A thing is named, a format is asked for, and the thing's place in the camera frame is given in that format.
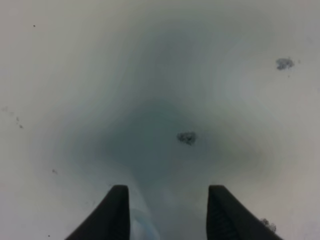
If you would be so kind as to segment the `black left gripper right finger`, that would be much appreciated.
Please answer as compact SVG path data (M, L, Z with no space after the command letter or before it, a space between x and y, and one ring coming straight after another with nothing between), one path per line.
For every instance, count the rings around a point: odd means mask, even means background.
M208 240L281 240L247 210L223 185L208 187Z

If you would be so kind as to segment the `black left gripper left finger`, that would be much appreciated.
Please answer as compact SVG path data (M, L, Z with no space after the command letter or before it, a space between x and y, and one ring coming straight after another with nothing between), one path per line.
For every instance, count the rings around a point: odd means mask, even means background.
M126 185L113 186L67 240L129 240L130 202Z

